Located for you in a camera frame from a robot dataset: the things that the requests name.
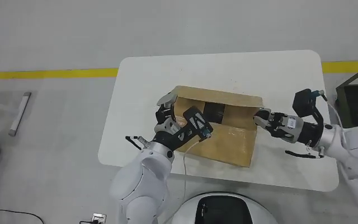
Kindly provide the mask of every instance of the yellow floor stripe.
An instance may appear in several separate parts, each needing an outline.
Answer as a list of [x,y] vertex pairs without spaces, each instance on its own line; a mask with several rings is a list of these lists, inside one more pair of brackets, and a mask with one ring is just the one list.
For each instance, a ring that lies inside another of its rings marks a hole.
[[358,73],[358,62],[322,62],[323,73]]
[[118,68],[75,69],[28,72],[0,72],[0,79],[11,78],[105,78],[116,77]]
[[[323,73],[358,73],[358,61],[322,62]],[[0,72],[0,79],[12,78],[106,78],[116,77],[118,68],[75,69],[28,72]]]

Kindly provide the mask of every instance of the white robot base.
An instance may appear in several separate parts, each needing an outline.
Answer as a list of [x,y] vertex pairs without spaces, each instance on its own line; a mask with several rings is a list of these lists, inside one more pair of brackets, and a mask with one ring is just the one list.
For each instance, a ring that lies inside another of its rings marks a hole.
[[277,224],[262,205],[230,192],[208,192],[187,200],[174,215],[172,224],[245,223]]

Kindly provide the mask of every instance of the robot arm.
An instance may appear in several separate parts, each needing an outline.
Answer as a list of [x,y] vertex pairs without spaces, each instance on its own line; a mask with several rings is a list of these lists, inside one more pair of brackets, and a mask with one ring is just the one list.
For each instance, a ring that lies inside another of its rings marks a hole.
[[[315,106],[315,100],[323,91],[306,89],[296,93],[293,109],[298,116],[272,113],[270,109],[261,109],[254,116],[257,125],[270,132],[271,136],[289,143],[300,142],[313,151],[312,154],[297,154],[286,150],[287,154],[302,158],[332,157],[338,160],[349,179],[358,179],[358,128],[342,130],[339,125],[324,124],[323,118]],[[317,124],[305,122],[302,117],[312,115]]]
[[158,101],[158,123],[152,141],[141,136],[126,137],[140,151],[131,163],[120,169],[110,189],[110,194],[120,204],[119,223],[157,223],[168,197],[167,178],[172,169],[174,150],[196,135],[200,141],[211,137],[213,128],[196,107],[184,112],[187,124],[179,126],[174,116],[176,99],[177,95],[169,93]]

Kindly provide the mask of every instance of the open cardboard box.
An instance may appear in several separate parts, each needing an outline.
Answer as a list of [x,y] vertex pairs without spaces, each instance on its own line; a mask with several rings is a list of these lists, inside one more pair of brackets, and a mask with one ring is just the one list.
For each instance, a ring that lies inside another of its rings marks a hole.
[[[263,107],[261,97],[187,86],[173,91],[178,95],[174,112],[179,125],[186,124],[183,112],[196,106],[214,128],[213,136],[197,144],[190,154],[250,167],[257,128],[253,116]],[[185,152],[198,140],[195,137],[178,150]]]

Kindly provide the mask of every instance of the table top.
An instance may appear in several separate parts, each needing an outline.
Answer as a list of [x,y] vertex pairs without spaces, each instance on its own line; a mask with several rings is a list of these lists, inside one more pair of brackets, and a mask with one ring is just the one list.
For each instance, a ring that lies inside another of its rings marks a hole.
[[[311,50],[126,58],[119,67],[98,152],[102,164],[124,166],[138,154],[124,137],[152,139],[156,103],[177,85],[260,96],[273,112],[293,115],[296,92],[324,90],[321,59]],[[329,123],[327,104],[318,99],[317,108]],[[337,187],[335,159],[297,158],[285,150],[305,153],[306,147],[272,138],[258,127],[249,168],[187,155],[187,173],[323,192]],[[172,173],[184,173],[182,155],[175,152]]]

